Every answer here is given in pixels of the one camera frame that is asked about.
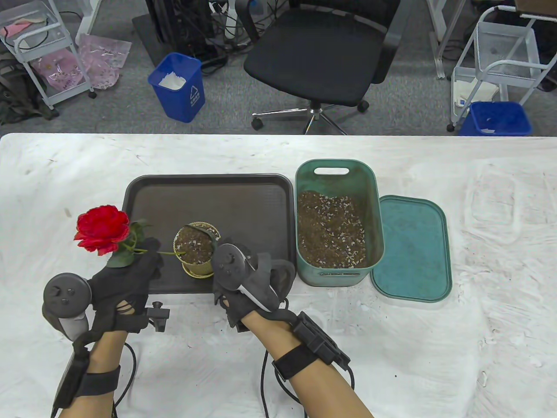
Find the chair backrest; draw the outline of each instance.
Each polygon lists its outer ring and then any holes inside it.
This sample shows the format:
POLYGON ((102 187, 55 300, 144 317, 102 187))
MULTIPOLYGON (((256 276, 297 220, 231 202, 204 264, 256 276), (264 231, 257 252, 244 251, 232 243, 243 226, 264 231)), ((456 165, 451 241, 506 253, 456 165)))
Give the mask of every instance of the chair backrest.
POLYGON ((389 28, 400 0, 289 0, 289 3, 291 8, 307 4, 352 13, 389 28))

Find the green plastic bin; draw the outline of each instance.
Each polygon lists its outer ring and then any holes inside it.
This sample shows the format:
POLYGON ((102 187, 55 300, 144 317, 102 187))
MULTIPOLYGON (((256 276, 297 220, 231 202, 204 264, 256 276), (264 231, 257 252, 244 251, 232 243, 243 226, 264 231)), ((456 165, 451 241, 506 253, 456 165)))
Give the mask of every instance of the green plastic bin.
POLYGON ((310 286, 337 287, 359 283, 383 257, 383 225, 375 174, 364 163, 352 159, 313 159, 296 172, 296 208, 298 196, 314 191, 327 197, 350 196, 364 202, 365 247, 369 266, 361 269, 322 269, 308 264, 298 249, 296 210, 296 253, 298 274, 310 286), (317 168, 345 168, 346 174, 316 174, 317 168))

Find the red rose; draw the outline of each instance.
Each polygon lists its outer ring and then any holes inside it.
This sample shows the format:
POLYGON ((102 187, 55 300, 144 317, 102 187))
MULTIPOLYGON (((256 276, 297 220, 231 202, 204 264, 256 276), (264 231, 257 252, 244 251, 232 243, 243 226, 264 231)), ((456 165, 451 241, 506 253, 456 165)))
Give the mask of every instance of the red rose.
POLYGON ((89 252, 97 250, 99 255, 105 255, 118 250, 118 242, 130 233, 129 224, 126 213, 115 206, 95 207, 77 218, 74 240, 81 240, 77 245, 89 252))

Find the blue bin label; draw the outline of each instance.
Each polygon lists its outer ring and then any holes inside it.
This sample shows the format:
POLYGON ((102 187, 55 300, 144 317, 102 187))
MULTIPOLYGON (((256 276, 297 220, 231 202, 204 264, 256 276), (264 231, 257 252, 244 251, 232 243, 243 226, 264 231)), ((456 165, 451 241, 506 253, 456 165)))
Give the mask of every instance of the blue bin label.
POLYGON ((200 98, 201 94, 199 93, 199 89, 195 86, 192 86, 192 91, 189 94, 189 101, 191 106, 193 107, 200 98))

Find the black office chair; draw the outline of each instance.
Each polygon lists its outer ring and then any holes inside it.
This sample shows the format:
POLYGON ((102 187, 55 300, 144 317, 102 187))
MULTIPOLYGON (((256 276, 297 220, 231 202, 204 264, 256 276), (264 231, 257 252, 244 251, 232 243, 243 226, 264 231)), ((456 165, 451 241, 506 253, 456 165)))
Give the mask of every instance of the black office chair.
POLYGON ((254 43, 244 70, 309 100, 305 109, 253 113, 252 127, 263 127, 262 116, 308 114, 304 134, 323 118, 347 135, 323 111, 338 105, 367 110, 364 94, 370 84, 385 80, 413 0, 289 0, 290 9, 262 36, 250 15, 252 1, 236 0, 238 17, 254 43))

